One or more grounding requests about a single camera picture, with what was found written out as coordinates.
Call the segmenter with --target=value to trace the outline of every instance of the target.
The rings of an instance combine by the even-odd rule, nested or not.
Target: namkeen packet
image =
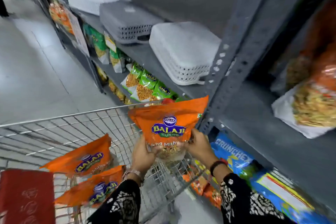
[[[58,157],[40,168],[54,173],[65,173],[68,177],[85,176],[99,173],[113,161],[109,147],[108,134]]]
[[[181,160],[185,151],[177,142],[188,141],[208,104],[208,96],[188,101],[134,108],[129,117],[142,129],[150,147],[162,145],[158,153],[162,160]]]
[[[99,207],[121,183],[125,170],[126,166],[117,166],[93,175],[85,182],[81,182],[67,190],[55,200],[55,204],[69,207],[80,205]]]

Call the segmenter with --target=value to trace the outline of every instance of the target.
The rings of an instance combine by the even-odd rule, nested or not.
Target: human hand
[[[207,169],[218,160],[209,143],[208,136],[193,128],[189,142],[178,142],[179,147],[186,149],[194,158],[202,162]]]
[[[152,148],[152,152],[148,152],[147,143],[144,135],[136,142],[132,152],[131,169],[137,170],[145,177],[149,168],[153,165],[157,153],[162,149],[162,146]]]

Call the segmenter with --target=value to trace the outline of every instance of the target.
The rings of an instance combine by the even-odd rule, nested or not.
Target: black patterned sleeve
[[[220,186],[224,223],[294,223],[236,174],[227,175]]]
[[[138,184],[133,180],[125,180],[88,218],[87,224],[138,223],[140,203]]]

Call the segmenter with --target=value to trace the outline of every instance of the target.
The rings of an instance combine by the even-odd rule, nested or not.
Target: red packet
[[[1,224],[54,224],[53,174],[7,169],[0,179]]]

